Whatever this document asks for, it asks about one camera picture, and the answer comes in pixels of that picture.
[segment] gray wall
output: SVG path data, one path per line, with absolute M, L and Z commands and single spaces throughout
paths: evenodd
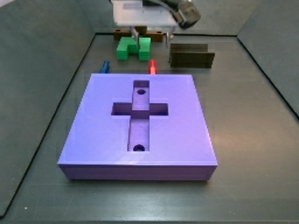
M 201 14 L 200 22 L 178 33 L 236 35 L 252 11 L 264 0 L 193 0 Z M 112 4 L 102 0 L 77 0 L 94 32 L 112 32 Z
M 266 0 L 237 35 L 299 115 L 299 1 Z
M 2 216 L 94 33 L 73 0 L 14 0 L 0 31 Z

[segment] round hole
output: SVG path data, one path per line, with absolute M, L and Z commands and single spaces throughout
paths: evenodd
M 141 144 L 137 144 L 133 148 L 133 151 L 145 151 L 145 147 Z
M 142 95 L 142 94 L 145 93 L 145 91 L 144 91 L 142 89 L 138 89 L 136 92 L 137 92 L 140 95 Z

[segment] blue object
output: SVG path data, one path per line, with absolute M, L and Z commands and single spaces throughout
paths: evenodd
M 105 61 L 104 61 L 104 64 L 102 64 L 102 67 L 101 67 L 100 70 L 98 70 L 98 72 L 100 72 L 101 74 L 108 74 L 108 65 L 109 65 L 109 61 L 105 60 Z

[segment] black object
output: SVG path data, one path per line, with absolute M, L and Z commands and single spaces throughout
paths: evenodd
M 178 0 L 142 0 L 144 6 L 161 5 L 164 7 L 164 4 L 169 7 L 169 9 L 166 7 L 166 10 L 172 13 L 172 17 L 182 29 L 192 27 L 197 23 L 201 18 L 201 14 L 198 13 L 192 2 Z
M 213 57 L 206 44 L 170 44 L 170 67 L 210 68 Z

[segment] metal wall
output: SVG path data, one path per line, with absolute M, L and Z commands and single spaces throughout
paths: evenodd
M 237 35 L 299 115 L 299 1 L 266 0 Z
M 0 31 L 2 216 L 94 33 L 73 0 L 14 0 Z

